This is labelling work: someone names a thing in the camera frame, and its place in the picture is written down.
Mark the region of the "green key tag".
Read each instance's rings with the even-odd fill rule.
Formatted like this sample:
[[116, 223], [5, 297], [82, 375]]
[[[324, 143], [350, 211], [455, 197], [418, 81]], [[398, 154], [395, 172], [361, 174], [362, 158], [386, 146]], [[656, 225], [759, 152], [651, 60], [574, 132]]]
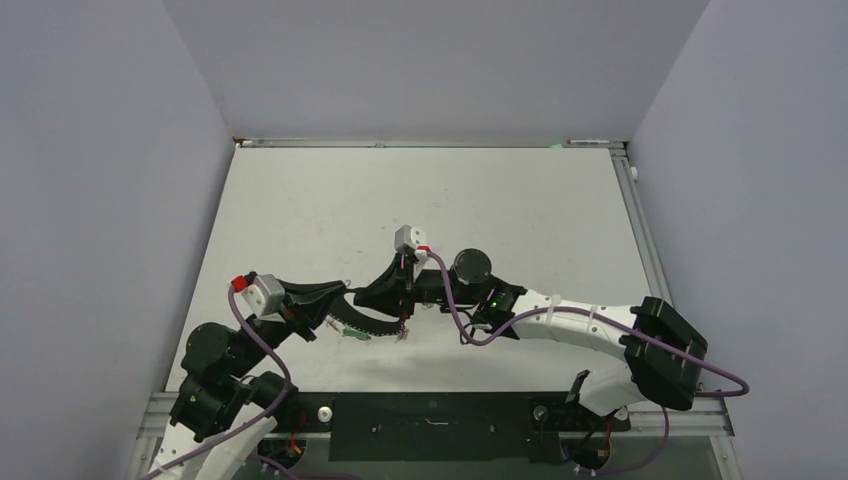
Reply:
[[357, 330], [357, 329], [353, 329], [353, 328], [345, 328], [342, 331], [342, 335], [345, 338], [352, 338], [352, 339], [356, 339], [358, 341], [368, 341], [368, 340], [371, 339], [371, 336], [367, 332]]

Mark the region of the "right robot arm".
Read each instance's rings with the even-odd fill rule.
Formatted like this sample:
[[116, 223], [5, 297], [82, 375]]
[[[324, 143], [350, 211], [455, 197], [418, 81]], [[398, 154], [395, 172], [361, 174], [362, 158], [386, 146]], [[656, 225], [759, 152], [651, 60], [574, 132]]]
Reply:
[[577, 354], [584, 364], [564, 404], [579, 428], [642, 401], [686, 411], [698, 394], [708, 342], [665, 300], [608, 306], [544, 294], [497, 277], [479, 249], [462, 250], [450, 262], [427, 247], [400, 251], [332, 314], [371, 337], [401, 336], [425, 305], [455, 322], [469, 348], [520, 343]]

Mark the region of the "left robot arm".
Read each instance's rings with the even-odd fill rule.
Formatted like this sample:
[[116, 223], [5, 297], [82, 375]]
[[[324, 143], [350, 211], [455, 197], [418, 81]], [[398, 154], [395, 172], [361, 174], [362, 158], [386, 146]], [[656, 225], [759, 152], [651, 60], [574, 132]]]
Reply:
[[297, 389], [276, 349], [291, 335], [315, 340], [346, 292], [342, 281], [233, 278], [226, 299], [238, 326], [207, 322], [190, 333], [180, 362], [186, 377], [146, 478], [231, 479], [266, 434], [292, 426]]

